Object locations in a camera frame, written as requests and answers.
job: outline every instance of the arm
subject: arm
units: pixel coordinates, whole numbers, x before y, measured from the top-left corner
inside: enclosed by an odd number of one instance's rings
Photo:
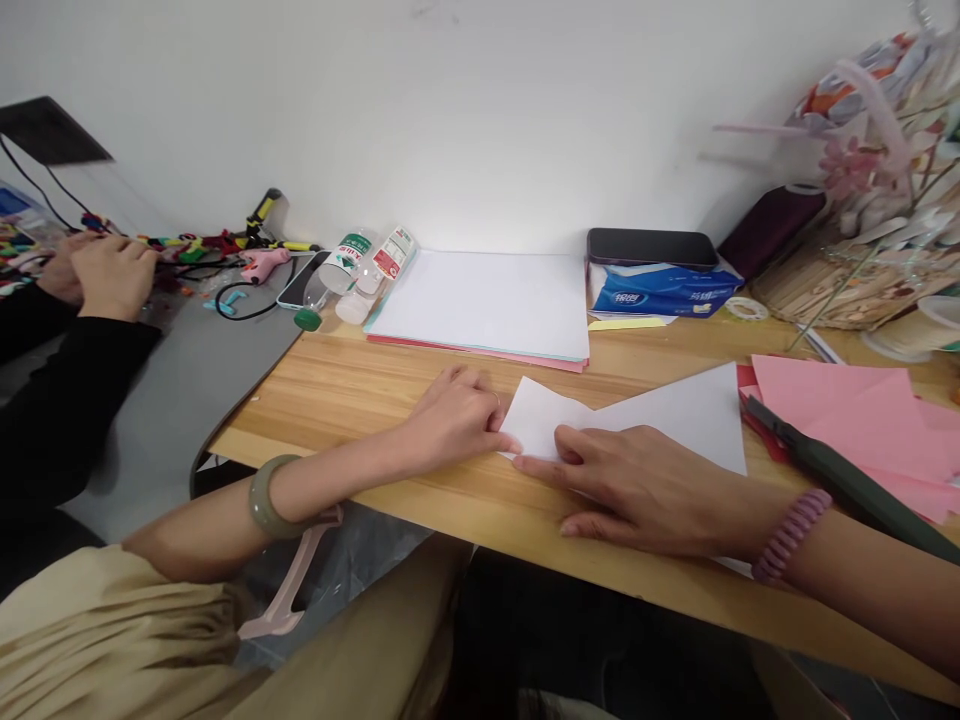
[[[42,277],[0,302],[0,365],[67,329],[83,301],[71,258],[93,237],[92,233],[80,233],[62,240]]]
[[[0,302],[0,365],[67,329],[77,309],[31,283]]]
[[[60,350],[0,410],[0,435],[16,438],[4,459],[0,518],[30,520],[85,487],[130,383],[160,338],[159,330],[135,322],[155,258],[121,238],[74,254],[91,288],[81,317]]]
[[[560,532],[647,552],[756,562],[796,493],[717,467],[659,431],[560,426],[551,463],[518,470],[593,497],[615,514],[578,513]],[[828,512],[783,578],[960,682],[960,568]]]
[[[499,399],[476,372],[448,368],[397,428],[279,468],[270,499],[289,522],[302,522],[363,490],[453,465],[485,452],[516,452],[498,432]],[[124,541],[125,550],[174,582],[228,580],[271,542],[253,521],[251,478],[205,495]]]

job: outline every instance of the white wall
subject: white wall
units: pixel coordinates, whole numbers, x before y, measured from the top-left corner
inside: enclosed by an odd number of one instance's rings
[[[710,125],[781,122],[909,27],[899,0],[2,0],[0,104],[52,95],[113,154],[61,176],[127,232],[240,229],[276,185],[287,234],[322,243],[397,221],[442,249],[720,242],[789,173]]]

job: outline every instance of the person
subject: person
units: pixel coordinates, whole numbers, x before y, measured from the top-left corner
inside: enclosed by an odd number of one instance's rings
[[[271,461],[271,472],[181,506],[122,545],[79,550],[47,568],[0,605],[0,715],[523,716],[519,696],[506,714],[481,712],[475,696],[460,702],[463,684],[450,673],[464,667],[461,638],[450,618],[473,548],[439,534],[273,675],[230,666],[244,600],[229,580],[274,535],[364,490],[519,452],[499,431],[504,411],[479,373],[449,368],[393,429]],[[561,462],[521,454],[513,463],[607,508],[566,518],[569,542],[756,562],[795,502],[795,492],[724,470],[649,427],[560,426],[556,443]],[[960,680],[960,568],[828,511],[782,580]],[[556,701],[555,717],[610,717]]]
[[[0,408],[0,598],[99,538],[55,508],[86,487],[114,416],[160,339],[137,322],[157,254],[117,236],[64,239],[36,282],[0,302],[0,364],[66,332]]]

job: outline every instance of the pink chair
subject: pink chair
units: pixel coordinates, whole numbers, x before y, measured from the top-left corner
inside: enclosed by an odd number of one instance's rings
[[[313,556],[317,552],[323,533],[328,528],[339,527],[341,523],[343,523],[343,510],[336,505],[324,512],[319,522],[303,534],[297,554],[276,596],[263,615],[248,620],[240,627],[237,634],[241,640],[250,640],[264,635],[286,635],[297,626],[300,618],[303,617],[303,611],[293,612],[294,598],[300,590],[310,563],[313,562]]]

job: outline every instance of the pink flower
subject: pink flower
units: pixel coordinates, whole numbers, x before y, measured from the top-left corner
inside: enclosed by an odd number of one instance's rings
[[[850,138],[846,150],[839,141],[829,141],[823,154],[820,169],[828,173],[824,185],[834,200],[844,200],[854,192],[870,192],[870,176],[880,164],[879,155],[861,151],[856,137]]]

